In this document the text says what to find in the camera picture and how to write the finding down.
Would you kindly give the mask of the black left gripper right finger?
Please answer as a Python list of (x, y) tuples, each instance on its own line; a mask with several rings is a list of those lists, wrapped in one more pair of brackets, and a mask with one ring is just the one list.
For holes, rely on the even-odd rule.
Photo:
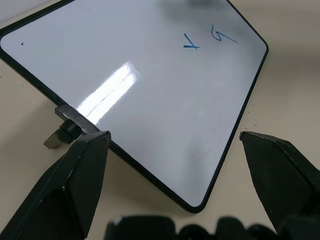
[(320, 236), (320, 170), (287, 140), (251, 131), (239, 139), (278, 236)]

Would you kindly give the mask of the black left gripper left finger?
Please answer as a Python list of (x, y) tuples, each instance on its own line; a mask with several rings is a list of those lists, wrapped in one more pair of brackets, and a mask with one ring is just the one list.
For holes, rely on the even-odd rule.
[(100, 199), (111, 133), (82, 136), (37, 181), (0, 240), (85, 240)]

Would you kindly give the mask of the black whiteboard clamp stand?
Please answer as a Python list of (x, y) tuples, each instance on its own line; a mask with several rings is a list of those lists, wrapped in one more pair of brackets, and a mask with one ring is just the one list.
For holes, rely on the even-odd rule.
[(44, 141), (43, 145), (48, 149), (70, 145), (80, 135), (88, 135), (100, 131), (68, 104), (56, 107), (55, 114), (63, 120), (63, 123)]

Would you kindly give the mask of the black-framed whiteboard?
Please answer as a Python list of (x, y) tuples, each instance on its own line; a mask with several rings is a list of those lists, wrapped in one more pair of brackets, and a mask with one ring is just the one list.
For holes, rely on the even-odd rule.
[(269, 47), (230, 0), (60, 0), (0, 29), (0, 59), (201, 212)]

